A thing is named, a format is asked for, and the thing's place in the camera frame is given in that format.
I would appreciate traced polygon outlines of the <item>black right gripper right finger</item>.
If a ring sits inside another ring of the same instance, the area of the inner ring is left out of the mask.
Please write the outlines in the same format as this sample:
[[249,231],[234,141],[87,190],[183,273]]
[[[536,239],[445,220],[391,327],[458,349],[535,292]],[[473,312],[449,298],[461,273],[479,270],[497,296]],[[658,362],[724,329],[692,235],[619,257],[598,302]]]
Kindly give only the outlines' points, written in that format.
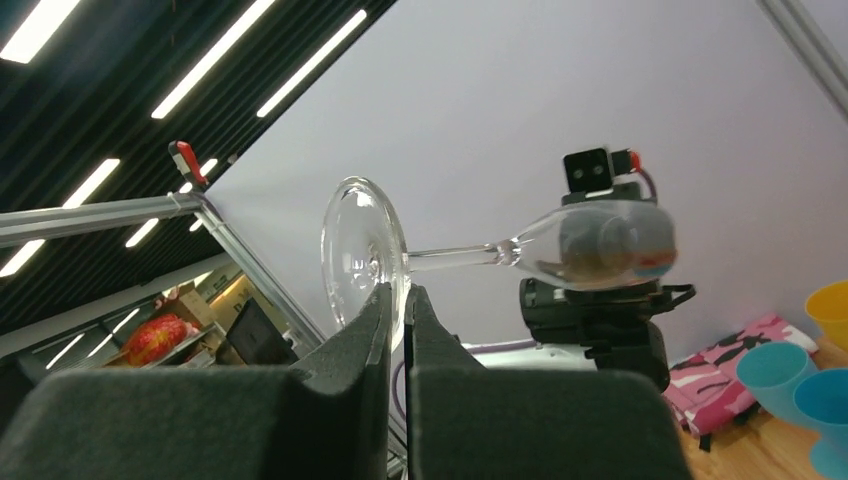
[[414,479],[688,479],[671,414],[638,374],[482,366],[427,291],[406,301]]

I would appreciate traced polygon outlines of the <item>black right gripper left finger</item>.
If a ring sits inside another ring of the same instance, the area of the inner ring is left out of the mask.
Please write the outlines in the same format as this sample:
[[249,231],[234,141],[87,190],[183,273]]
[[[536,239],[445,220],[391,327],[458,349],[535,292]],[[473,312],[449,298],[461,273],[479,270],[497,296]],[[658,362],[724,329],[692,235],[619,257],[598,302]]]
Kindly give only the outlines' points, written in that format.
[[383,479],[393,292],[290,366],[47,377],[1,442],[5,479]]

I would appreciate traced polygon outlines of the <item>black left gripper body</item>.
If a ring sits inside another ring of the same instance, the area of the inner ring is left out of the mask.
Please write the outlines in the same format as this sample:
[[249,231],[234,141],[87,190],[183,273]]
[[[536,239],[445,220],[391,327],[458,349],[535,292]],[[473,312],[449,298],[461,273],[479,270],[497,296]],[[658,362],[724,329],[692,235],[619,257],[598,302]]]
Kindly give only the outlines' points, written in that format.
[[666,284],[678,249],[673,220],[637,182],[565,195],[517,236],[527,273],[519,305],[532,338],[577,349],[587,361],[664,361],[653,319],[691,300],[693,284]]

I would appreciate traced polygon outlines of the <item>clear wine glass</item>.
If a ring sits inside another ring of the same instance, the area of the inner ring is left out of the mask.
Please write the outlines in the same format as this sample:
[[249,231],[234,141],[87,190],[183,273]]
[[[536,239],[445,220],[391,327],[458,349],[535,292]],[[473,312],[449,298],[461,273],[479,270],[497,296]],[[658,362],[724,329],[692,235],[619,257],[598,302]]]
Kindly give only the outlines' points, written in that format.
[[414,272],[513,267],[556,287],[595,292],[657,280],[677,256],[668,212],[653,199],[625,199],[611,189],[569,194],[564,205],[502,240],[409,251],[387,194],[369,179],[352,176],[331,197],[321,233],[323,281],[337,323],[351,323],[372,290],[386,284],[392,293],[393,349],[403,340]]

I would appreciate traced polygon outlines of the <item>blue wine glass front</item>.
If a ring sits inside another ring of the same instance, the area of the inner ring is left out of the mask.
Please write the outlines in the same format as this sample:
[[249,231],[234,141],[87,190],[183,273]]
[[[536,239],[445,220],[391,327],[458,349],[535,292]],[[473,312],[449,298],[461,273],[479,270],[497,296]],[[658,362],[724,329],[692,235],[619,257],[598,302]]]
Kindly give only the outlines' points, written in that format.
[[792,425],[813,424],[794,401],[800,383],[819,371],[811,355],[790,342],[770,342],[747,352],[736,365],[736,376],[771,415]]

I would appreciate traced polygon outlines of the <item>blue wine glass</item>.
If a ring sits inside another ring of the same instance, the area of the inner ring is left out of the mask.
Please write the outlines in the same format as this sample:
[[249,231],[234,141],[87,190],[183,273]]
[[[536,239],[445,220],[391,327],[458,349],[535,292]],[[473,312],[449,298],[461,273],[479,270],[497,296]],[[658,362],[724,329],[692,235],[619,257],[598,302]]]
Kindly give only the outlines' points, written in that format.
[[794,403],[820,439],[809,458],[827,479],[847,478],[847,369],[819,371],[801,381]]
[[794,401],[800,383],[819,371],[811,355],[790,342],[770,342],[747,352],[736,365],[736,376],[771,415],[792,425],[813,424]]

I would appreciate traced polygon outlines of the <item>yellow wine glass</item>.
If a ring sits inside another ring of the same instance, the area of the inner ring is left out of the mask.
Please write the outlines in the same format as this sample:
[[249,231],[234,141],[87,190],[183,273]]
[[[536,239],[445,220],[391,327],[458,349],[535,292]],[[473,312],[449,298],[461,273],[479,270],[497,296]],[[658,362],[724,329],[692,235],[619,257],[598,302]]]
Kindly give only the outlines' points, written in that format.
[[813,292],[805,302],[805,311],[830,342],[847,351],[846,280]]

